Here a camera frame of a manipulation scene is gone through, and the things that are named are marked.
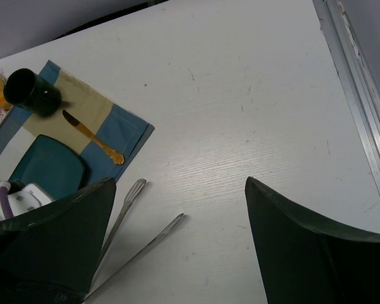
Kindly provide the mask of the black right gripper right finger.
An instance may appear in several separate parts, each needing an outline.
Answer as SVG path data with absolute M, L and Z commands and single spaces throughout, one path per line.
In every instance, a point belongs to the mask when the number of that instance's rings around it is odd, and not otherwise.
M 253 177 L 245 195 L 269 303 L 380 303 L 380 234 L 327 218 Z

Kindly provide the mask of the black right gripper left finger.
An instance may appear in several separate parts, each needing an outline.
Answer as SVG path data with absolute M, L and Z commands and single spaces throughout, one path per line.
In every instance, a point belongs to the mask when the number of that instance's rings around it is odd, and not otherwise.
M 115 193 L 104 178 L 0 222 L 0 303 L 83 303 Z

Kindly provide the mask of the metal tongs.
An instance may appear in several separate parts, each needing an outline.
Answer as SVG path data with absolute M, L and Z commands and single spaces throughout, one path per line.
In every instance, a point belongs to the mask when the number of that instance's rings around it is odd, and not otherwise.
M 95 278 L 85 303 L 95 303 L 136 262 L 166 239 L 186 218 L 180 213 L 165 223 L 154 223 L 144 211 L 141 201 L 148 193 L 149 182 L 138 179 L 126 194 L 121 211 L 104 242 Z

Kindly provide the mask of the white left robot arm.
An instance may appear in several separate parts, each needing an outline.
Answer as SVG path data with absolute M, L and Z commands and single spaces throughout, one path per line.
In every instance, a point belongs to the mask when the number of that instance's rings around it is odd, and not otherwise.
M 0 221 L 19 216 L 52 203 L 54 198 L 37 184 L 0 182 Z

